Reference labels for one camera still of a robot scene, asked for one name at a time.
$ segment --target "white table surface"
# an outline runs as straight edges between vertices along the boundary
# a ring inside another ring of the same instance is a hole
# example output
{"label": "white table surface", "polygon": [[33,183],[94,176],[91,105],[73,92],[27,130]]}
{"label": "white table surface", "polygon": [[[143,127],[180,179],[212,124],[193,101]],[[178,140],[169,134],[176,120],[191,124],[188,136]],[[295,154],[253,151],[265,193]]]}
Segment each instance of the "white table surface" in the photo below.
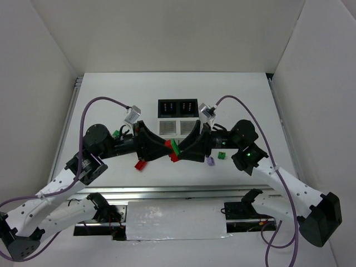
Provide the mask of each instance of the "white table surface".
{"label": "white table surface", "polygon": [[[214,105],[223,95],[240,98],[251,109],[270,142],[277,163],[294,174],[293,165],[276,111],[275,103],[264,73],[86,73],[78,94],[65,143],[60,153],[54,175],[57,175],[78,151],[79,124],[82,111],[91,99],[98,96],[112,97],[127,105],[141,109],[139,120],[157,133],[157,100],[165,98],[197,98],[198,103]],[[216,123],[231,129],[241,119],[251,118],[234,100],[224,100],[216,111]],[[85,130],[101,123],[114,132],[123,125],[126,110],[108,101],[98,101],[89,109]],[[263,140],[256,142],[266,150]],[[136,154],[105,160],[108,170],[96,179],[91,187],[129,186],[195,186],[195,185],[258,185],[254,177],[236,169],[226,150],[226,159],[212,156],[216,166],[207,163],[179,161],[169,157],[149,162],[143,172],[134,168]]]}

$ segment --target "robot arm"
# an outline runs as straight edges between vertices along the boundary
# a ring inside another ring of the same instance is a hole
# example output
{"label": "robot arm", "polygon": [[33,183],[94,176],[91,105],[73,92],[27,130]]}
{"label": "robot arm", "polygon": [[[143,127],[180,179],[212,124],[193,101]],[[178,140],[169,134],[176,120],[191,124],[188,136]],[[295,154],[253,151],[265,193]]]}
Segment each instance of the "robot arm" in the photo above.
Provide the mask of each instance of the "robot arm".
{"label": "robot arm", "polygon": [[[260,149],[255,140],[258,134],[248,120],[240,120],[230,130],[220,126],[213,131],[208,123],[197,121],[192,133],[179,144],[180,160],[204,162],[212,149],[237,149],[231,158],[240,171],[262,180],[287,198],[285,187],[276,170],[282,175],[295,203],[299,231],[311,244],[322,247],[331,234],[342,223],[339,198],[333,193],[327,195],[304,184],[278,166],[273,167],[268,155]],[[260,190],[252,190],[243,199],[255,212],[268,214],[280,220],[293,222],[290,204],[280,197],[266,197]]]}
{"label": "robot arm", "polygon": [[110,206],[99,193],[88,195],[76,205],[57,209],[76,192],[97,179],[107,165],[102,159],[136,152],[140,160],[152,161],[173,153],[165,140],[156,136],[143,121],[132,125],[133,135],[114,138],[104,125],[93,125],[83,137],[82,171],[79,180],[67,191],[50,197],[46,194],[60,192],[72,184],[78,169],[78,154],[47,186],[7,214],[0,212],[0,237],[14,261],[31,255],[42,241],[70,225],[85,220],[107,222],[109,216],[121,219],[115,206]]}
{"label": "robot arm", "polygon": [[[189,136],[179,145],[178,160],[204,162],[212,149],[237,149],[231,158],[240,171],[263,180],[282,196],[285,189],[271,166],[266,152],[254,141],[258,138],[250,121],[239,121],[230,131],[225,128],[213,131],[205,123],[196,125]],[[83,137],[83,159],[78,155],[69,160],[64,170],[31,199],[10,211],[0,212],[0,237],[15,261],[31,255],[49,236],[80,221],[95,219],[105,221],[111,214],[121,215],[98,193],[90,194],[76,205],[56,210],[76,192],[84,189],[106,169],[102,160],[128,153],[137,153],[139,160],[152,161],[176,152],[166,145],[166,140],[148,130],[143,121],[132,125],[133,134],[114,138],[104,125],[91,126]],[[75,177],[78,164],[82,165],[79,180],[68,191],[51,197],[47,193],[67,188]],[[332,193],[327,196],[314,190],[297,178],[279,169],[291,191],[298,213],[299,231],[310,243],[323,246],[341,224],[339,199]],[[260,190],[251,190],[242,200],[254,212],[268,214],[284,221],[293,221],[289,203],[280,197],[269,197]]]}

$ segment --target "cable tie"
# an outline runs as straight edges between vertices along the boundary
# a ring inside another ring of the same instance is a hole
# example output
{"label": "cable tie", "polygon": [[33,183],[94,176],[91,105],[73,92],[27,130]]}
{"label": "cable tie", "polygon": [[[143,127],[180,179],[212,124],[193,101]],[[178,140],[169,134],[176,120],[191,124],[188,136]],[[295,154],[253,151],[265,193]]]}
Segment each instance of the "cable tie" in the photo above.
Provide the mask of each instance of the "cable tie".
{"label": "cable tie", "polygon": [[272,168],[272,170],[269,172],[269,175],[272,175],[272,174],[274,174],[276,171],[278,171],[279,170],[279,165],[276,165],[276,166],[274,166],[273,168]]}
{"label": "cable tie", "polygon": [[39,191],[38,198],[44,200],[49,205],[51,204],[51,202],[48,200],[48,198],[45,196],[45,194],[42,191]]}

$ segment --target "green block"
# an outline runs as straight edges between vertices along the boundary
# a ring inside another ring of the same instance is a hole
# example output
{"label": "green block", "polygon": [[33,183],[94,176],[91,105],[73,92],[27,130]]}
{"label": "green block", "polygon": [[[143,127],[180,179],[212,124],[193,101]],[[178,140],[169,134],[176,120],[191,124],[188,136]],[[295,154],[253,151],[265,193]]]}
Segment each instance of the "green block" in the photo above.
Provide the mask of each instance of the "green block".
{"label": "green block", "polygon": [[226,153],[225,153],[225,152],[219,152],[217,158],[218,158],[219,160],[223,160],[223,159],[225,159],[225,156],[226,156]]}
{"label": "green block", "polygon": [[174,153],[178,156],[180,154],[180,149],[174,139],[171,139],[171,146],[174,150]]}
{"label": "green block", "polygon": [[116,138],[119,135],[120,135],[120,132],[118,130],[116,130],[115,132],[113,132],[112,137]]}

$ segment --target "white backdrop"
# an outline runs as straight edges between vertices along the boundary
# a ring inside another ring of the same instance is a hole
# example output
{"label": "white backdrop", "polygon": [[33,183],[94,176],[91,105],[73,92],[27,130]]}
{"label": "white backdrop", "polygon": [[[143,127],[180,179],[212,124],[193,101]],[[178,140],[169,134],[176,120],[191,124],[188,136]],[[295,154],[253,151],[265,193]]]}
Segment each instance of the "white backdrop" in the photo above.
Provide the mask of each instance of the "white backdrop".
{"label": "white backdrop", "polygon": [[32,0],[79,74],[274,72],[305,0]]}

